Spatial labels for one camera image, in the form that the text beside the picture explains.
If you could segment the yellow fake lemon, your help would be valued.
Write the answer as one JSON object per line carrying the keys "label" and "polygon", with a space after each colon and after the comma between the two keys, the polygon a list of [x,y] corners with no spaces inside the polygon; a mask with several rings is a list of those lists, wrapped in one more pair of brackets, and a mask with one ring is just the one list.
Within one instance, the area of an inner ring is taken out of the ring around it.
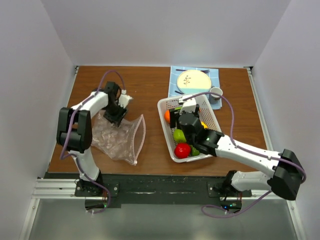
{"label": "yellow fake lemon", "polygon": [[203,121],[201,122],[201,125],[202,125],[205,129],[208,128],[208,126],[207,126]]}

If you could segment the white plastic basket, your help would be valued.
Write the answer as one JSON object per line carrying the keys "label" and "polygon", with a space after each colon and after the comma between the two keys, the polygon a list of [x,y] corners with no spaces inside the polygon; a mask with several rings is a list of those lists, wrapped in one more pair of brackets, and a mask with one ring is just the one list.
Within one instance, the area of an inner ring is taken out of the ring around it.
{"label": "white plastic basket", "polygon": [[174,162],[193,162],[217,155],[218,141],[224,134],[205,95],[163,98],[157,109]]}

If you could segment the orange fake fruit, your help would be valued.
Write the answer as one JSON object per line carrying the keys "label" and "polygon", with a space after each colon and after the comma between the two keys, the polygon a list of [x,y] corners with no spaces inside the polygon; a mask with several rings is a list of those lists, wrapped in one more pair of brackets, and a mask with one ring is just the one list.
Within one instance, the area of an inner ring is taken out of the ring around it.
{"label": "orange fake fruit", "polygon": [[170,123],[170,111],[169,110],[166,110],[165,113],[164,113],[164,119],[165,121],[169,124]]}

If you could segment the red fake apple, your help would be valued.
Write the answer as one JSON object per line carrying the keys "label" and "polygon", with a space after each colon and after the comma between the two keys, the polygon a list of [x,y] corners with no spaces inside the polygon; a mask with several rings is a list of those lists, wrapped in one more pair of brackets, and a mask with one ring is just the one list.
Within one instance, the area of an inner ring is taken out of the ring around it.
{"label": "red fake apple", "polygon": [[187,143],[178,143],[174,149],[174,154],[178,159],[188,158],[191,153],[191,147]]}

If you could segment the orange green fake mango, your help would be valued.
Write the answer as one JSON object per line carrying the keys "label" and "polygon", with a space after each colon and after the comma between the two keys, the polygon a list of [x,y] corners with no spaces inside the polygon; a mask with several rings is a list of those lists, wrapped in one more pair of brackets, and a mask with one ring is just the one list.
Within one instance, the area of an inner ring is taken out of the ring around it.
{"label": "orange green fake mango", "polygon": [[190,145],[190,148],[191,148],[190,155],[191,155],[192,157],[195,157],[195,156],[199,156],[199,155],[200,155],[200,151],[197,150],[195,147],[193,147],[192,145]]}

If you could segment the clear zip top bag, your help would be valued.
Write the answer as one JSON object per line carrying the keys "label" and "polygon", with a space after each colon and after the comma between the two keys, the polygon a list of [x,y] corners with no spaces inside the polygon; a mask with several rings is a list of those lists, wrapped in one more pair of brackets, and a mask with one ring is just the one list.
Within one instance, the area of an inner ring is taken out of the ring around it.
{"label": "clear zip top bag", "polygon": [[104,113],[101,110],[95,117],[91,145],[114,161],[125,161],[134,166],[146,137],[144,115],[133,121],[123,119],[117,127],[103,117]]}

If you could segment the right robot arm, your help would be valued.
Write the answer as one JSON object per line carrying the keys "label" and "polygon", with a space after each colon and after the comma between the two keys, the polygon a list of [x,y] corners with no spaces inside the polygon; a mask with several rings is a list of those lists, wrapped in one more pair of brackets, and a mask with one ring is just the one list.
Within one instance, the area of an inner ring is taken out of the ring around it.
{"label": "right robot arm", "polygon": [[265,190],[293,201],[305,181],[306,173],[294,152],[268,151],[233,140],[222,132],[204,128],[199,112],[169,110],[170,126],[182,130],[187,144],[201,154],[234,160],[255,169],[253,172],[231,170],[215,189],[233,197],[244,191]]}

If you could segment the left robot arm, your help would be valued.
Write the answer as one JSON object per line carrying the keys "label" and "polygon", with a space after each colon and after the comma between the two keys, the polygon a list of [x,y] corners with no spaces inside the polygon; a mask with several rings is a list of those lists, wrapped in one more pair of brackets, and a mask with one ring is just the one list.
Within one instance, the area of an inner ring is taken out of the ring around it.
{"label": "left robot arm", "polygon": [[99,196],[107,191],[91,152],[92,117],[104,110],[106,120],[118,127],[132,99],[125,89],[109,81],[103,89],[93,90],[80,103],[59,111],[56,142],[62,146],[60,159],[73,158],[79,171],[78,188],[90,196]]}

